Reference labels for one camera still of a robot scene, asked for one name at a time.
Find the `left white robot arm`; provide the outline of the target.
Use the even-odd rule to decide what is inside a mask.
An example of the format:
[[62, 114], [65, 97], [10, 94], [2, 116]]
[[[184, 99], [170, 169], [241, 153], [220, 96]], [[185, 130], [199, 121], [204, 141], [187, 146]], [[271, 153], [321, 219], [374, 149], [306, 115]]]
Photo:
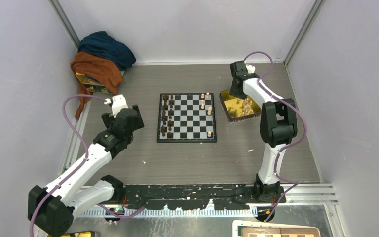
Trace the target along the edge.
[[125, 195], [124, 183], [106, 175], [96, 184], [82, 186], [133, 141], [133, 133], [144, 127], [138, 105], [122, 108], [118, 113], [102, 114], [106, 130], [100, 132], [86, 153], [67, 171], [45, 187], [34, 186], [28, 194], [27, 218], [30, 235], [34, 226], [53, 237], [62, 236], [80, 214], [106, 201], [120, 203]]

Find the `gold tin box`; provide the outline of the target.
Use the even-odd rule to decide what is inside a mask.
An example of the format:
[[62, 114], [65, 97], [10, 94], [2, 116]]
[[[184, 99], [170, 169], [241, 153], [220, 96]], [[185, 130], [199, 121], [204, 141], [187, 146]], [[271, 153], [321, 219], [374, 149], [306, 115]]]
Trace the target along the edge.
[[261, 114], [261, 108], [249, 96], [240, 99], [225, 90], [220, 92], [219, 101], [230, 124], [254, 119]]

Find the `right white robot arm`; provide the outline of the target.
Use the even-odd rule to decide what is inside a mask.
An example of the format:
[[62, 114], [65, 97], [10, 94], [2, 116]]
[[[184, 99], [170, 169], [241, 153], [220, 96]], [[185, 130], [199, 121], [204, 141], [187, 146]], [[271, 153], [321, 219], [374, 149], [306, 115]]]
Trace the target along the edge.
[[250, 97], [261, 106], [260, 137], [264, 142], [262, 165], [256, 175], [253, 192], [257, 201], [278, 200], [284, 193], [278, 173], [288, 145], [296, 137], [297, 117], [293, 99], [274, 93], [244, 61], [230, 64], [230, 94], [240, 99]]

